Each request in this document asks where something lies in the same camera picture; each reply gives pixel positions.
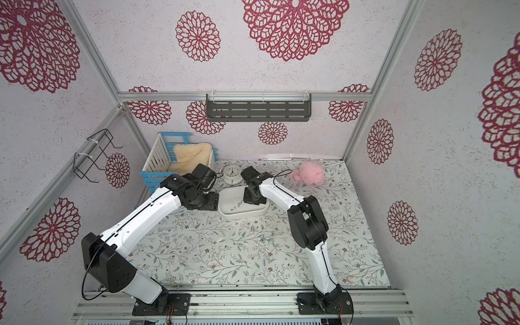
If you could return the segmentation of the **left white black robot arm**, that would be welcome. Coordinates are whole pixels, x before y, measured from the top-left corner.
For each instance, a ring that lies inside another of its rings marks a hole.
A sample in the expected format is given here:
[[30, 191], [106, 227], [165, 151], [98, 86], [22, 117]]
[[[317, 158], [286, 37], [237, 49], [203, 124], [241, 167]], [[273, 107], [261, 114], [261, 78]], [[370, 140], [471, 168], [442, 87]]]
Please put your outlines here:
[[216, 211], [219, 194], [211, 190], [216, 179], [212, 171], [205, 176], [174, 173], [119, 223], [99, 235], [87, 234], [81, 241], [85, 273], [110, 293], [123, 292], [142, 303], [165, 306], [168, 290], [127, 257], [150, 230], [180, 208]]

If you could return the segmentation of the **blue white slatted crate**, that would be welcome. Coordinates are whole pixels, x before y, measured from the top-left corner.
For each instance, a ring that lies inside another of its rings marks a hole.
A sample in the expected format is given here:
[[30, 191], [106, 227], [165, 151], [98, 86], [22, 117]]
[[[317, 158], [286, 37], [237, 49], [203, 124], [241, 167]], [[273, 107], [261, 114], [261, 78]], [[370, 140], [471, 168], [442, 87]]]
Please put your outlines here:
[[[165, 178], [173, 174], [173, 172], [168, 172], [170, 165], [176, 162], [173, 147], [176, 144], [194, 144], [189, 141], [189, 137], [189, 133], [175, 132], [160, 132], [157, 135], [152, 150], [140, 172], [150, 192], [154, 192]], [[215, 168], [216, 156], [216, 149], [213, 147], [209, 161], [209, 168], [211, 169]]]

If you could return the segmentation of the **pink plush toy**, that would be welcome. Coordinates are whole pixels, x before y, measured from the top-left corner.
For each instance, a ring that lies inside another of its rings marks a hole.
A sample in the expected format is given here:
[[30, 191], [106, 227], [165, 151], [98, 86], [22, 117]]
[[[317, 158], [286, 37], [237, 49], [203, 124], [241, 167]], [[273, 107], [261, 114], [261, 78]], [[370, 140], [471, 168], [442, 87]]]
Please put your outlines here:
[[299, 169], [291, 173], [291, 179], [307, 185], [322, 186], [326, 182], [326, 175], [321, 165], [313, 161], [305, 161]]

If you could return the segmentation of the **white plastic storage box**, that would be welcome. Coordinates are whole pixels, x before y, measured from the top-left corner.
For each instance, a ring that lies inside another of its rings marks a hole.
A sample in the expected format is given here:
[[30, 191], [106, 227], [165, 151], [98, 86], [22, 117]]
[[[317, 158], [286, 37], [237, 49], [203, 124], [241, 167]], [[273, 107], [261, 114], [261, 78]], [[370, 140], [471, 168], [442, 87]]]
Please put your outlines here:
[[268, 210], [269, 203], [247, 204], [243, 197], [246, 186], [225, 188], [219, 192], [218, 211], [224, 219], [258, 217]]

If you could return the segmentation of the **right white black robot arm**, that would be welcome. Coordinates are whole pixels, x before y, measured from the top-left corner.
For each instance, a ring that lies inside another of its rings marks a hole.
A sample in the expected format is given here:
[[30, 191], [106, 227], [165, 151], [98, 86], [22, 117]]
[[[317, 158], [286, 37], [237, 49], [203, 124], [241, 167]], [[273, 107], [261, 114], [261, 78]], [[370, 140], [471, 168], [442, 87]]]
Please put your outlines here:
[[243, 201], [260, 205], [268, 200], [285, 210], [294, 241], [306, 251], [313, 273], [316, 304], [322, 312], [332, 312], [340, 304], [341, 285], [337, 282], [328, 253], [329, 225], [314, 196], [298, 195], [276, 182], [268, 172], [248, 167], [241, 176], [246, 183]]

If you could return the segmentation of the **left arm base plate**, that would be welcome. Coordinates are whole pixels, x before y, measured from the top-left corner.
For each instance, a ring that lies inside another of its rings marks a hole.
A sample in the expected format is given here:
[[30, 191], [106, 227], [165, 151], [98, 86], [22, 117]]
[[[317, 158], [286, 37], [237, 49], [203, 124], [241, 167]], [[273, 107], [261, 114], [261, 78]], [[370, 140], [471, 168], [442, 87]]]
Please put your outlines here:
[[189, 293], [163, 293], [151, 304], [137, 299], [133, 316], [186, 316], [192, 295]]

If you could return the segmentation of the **cream fluffy cloth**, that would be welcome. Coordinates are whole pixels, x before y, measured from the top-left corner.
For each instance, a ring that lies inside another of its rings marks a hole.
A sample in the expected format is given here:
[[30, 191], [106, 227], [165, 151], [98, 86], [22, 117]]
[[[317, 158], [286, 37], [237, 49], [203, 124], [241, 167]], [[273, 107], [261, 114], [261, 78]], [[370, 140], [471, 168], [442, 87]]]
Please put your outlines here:
[[181, 176], [193, 172], [199, 164], [209, 167], [213, 147], [208, 143], [176, 144], [173, 146], [176, 162], [173, 162], [168, 172]]

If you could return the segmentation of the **white round alarm clock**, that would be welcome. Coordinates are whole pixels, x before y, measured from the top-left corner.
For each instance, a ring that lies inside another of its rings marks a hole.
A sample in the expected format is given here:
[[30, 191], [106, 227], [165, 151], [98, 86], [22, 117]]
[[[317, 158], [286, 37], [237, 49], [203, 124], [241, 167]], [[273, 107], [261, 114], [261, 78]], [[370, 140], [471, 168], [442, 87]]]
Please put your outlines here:
[[242, 168], [237, 164], [226, 165], [221, 170], [223, 182], [229, 186], [235, 186], [243, 181]]

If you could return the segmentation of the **aluminium front rail frame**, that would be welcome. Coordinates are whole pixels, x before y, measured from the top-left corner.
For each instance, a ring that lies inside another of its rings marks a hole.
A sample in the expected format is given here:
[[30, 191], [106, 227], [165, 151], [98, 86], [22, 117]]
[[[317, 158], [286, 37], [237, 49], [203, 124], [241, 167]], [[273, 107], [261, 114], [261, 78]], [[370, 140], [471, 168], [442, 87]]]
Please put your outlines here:
[[[297, 307], [298, 293], [312, 293], [296, 288], [284, 290], [232, 291], [182, 290], [174, 293], [192, 295], [188, 315], [182, 319], [253, 319], [253, 318], [411, 318], [413, 311], [401, 290], [353, 290], [352, 315], [301, 315]], [[73, 311], [72, 320], [132, 320], [144, 317], [131, 313], [137, 299], [123, 294], [103, 294], [93, 301], [81, 301]]]

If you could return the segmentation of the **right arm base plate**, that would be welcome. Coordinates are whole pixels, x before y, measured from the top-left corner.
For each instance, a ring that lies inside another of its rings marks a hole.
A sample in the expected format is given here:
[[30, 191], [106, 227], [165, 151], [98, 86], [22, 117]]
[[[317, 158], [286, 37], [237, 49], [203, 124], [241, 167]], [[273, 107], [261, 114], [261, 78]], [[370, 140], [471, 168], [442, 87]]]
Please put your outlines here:
[[354, 312], [352, 298], [345, 291], [337, 297], [316, 295], [314, 292], [299, 292], [296, 302], [301, 315], [352, 315]]

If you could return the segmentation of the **grey wall shelf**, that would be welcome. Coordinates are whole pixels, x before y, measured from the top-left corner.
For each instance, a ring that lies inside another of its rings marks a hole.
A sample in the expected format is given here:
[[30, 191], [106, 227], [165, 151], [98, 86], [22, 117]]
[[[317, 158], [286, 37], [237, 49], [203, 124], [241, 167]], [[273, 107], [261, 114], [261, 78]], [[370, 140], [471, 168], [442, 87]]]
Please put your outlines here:
[[211, 122], [308, 122], [311, 95], [260, 98], [206, 95], [207, 119]]

